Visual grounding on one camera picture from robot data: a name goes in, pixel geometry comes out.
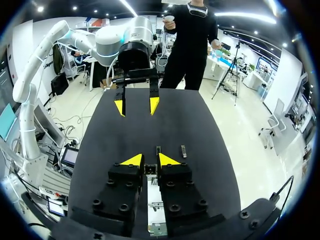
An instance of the screw head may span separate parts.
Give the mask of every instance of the screw head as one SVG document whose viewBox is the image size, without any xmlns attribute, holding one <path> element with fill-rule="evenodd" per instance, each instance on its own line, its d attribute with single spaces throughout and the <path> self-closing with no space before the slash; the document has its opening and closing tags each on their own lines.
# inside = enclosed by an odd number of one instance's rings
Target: screw head
<svg viewBox="0 0 320 240">
<path fill-rule="evenodd" d="M 243 210 L 239 214 L 241 219 L 247 219 L 250 217 L 250 213 L 247 210 Z"/>
<path fill-rule="evenodd" d="M 257 229 L 258 227 L 260 227 L 260 221 L 258 219 L 254 219 L 249 223 L 250 229 Z"/>
</svg>

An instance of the hand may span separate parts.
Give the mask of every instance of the hand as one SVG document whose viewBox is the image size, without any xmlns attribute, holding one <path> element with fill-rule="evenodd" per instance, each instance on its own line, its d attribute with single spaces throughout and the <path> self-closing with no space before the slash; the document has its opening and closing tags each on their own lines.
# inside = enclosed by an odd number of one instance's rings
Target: hand
<svg viewBox="0 0 320 240">
<path fill-rule="evenodd" d="M 217 44 L 216 43 L 216 41 L 212 41 L 212 43 L 211 43 L 211 47 L 214 49 L 214 50 L 217 50 L 217 49 L 221 49 L 222 48 L 222 46 L 221 46 L 221 44 Z"/>
<path fill-rule="evenodd" d="M 172 30 L 176 28 L 176 23 L 175 21 L 168 21 L 168 20 L 162 20 L 162 22 L 164 23 L 164 27 L 168 30 Z"/>
</svg>

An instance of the bolt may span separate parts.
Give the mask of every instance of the bolt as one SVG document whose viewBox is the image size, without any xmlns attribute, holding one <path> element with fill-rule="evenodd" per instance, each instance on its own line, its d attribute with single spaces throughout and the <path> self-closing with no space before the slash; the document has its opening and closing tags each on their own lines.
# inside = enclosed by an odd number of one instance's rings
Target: bolt
<svg viewBox="0 0 320 240">
<path fill-rule="evenodd" d="M 252 220 L 249 224 L 250 229 L 257 229 L 259 226 L 260 226 L 260 221 L 258 219 Z"/>
<path fill-rule="evenodd" d="M 120 212 L 128 212 L 129 211 L 129 206 L 127 204 L 122 204 L 120 207 L 119 207 L 119 211 Z"/>
<path fill-rule="evenodd" d="M 168 181 L 166 185 L 171 188 L 175 186 L 175 183 L 173 181 Z"/>
<path fill-rule="evenodd" d="M 94 235 L 93 235 L 93 239 L 97 239 L 97 240 L 103 240 L 105 239 L 105 236 L 100 233 L 100 232 L 96 232 Z"/>
<path fill-rule="evenodd" d="M 114 185 L 115 185 L 115 181 L 112 180 L 112 179 L 109 179 L 109 180 L 106 182 L 106 184 L 107 184 L 108 186 L 114 186 Z"/>
<path fill-rule="evenodd" d="M 206 200 L 201 199 L 200 201 L 198 201 L 198 205 L 201 207 L 206 207 L 206 206 L 208 206 L 208 203 Z"/>
<path fill-rule="evenodd" d="M 95 199 L 95 200 L 93 200 L 93 202 L 92 202 L 92 205 L 93 205 L 94 207 L 99 207 L 99 206 L 101 206 L 101 204 L 102 204 L 102 202 L 100 201 L 100 199 Z"/>
<path fill-rule="evenodd" d="M 169 207 L 169 211 L 172 213 L 177 213 L 181 210 L 181 207 L 178 204 L 173 204 Z"/>
<path fill-rule="evenodd" d="M 187 185 L 193 185 L 193 184 L 195 184 L 194 181 L 192 181 L 192 180 L 188 180 L 188 181 L 186 181 L 185 183 L 186 183 Z"/>
<path fill-rule="evenodd" d="M 250 213 L 247 210 L 243 210 L 240 212 L 240 218 L 241 219 L 247 219 L 250 217 Z"/>
<path fill-rule="evenodd" d="M 128 188 L 130 188 L 130 187 L 132 187 L 134 184 L 131 182 L 131 181 L 128 181 L 127 183 L 126 183 L 126 186 L 128 187 Z"/>
</svg>

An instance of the yellow triangle marker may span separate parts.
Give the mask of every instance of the yellow triangle marker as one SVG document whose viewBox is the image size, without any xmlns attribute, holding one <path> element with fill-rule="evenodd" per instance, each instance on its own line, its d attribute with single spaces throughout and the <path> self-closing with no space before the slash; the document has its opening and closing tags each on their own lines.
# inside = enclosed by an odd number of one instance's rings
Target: yellow triangle marker
<svg viewBox="0 0 320 240">
<path fill-rule="evenodd" d="M 159 153 L 159 158 L 160 158 L 160 164 L 161 164 L 161 167 L 162 166 L 165 166 L 165 165 L 168 165 L 168 164 L 171 164 L 171 165 L 179 165 L 181 164 L 180 162 L 177 162 L 173 159 L 171 159 L 170 157 L 162 154 L 162 153 Z"/>
<path fill-rule="evenodd" d="M 120 163 L 120 165 L 129 165 L 129 164 L 132 164 L 134 166 L 138 166 L 140 167 L 140 162 L 142 160 L 142 153 L 130 158 L 129 160 L 127 161 L 124 161 L 122 163 Z"/>
<path fill-rule="evenodd" d="M 158 97 L 158 96 L 157 97 L 150 97 L 150 113 L 151 113 L 151 116 L 154 115 L 159 102 L 160 102 L 160 97 Z"/>
<path fill-rule="evenodd" d="M 114 103 L 115 103 L 116 107 L 118 108 L 120 115 L 125 117 L 125 115 L 122 114 L 122 107 L 123 107 L 122 100 L 116 100 L 116 101 L 114 101 Z"/>
</svg>

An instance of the white chair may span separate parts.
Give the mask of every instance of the white chair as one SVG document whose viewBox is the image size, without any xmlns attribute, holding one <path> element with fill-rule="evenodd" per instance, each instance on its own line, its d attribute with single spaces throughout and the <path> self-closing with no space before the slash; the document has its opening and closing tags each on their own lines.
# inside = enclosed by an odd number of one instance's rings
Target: white chair
<svg viewBox="0 0 320 240">
<path fill-rule="evenodd" d="M 264 148 L 270 147 L 270 149 L 274 148 L 274 144 L 272 141 L 272 137 L 280 138 L 282 136 L 282 132 L 287 129 L 286 124 L 283 121 L 285 104 L 278 99 L 275 110 L 273 114 L 268 118 L 268 123 L 270 125 L 269 128 L 262 128 L 259 132 L 259 136 L 263 135 L 265 137 L 266 143 Z"/>
</svg>

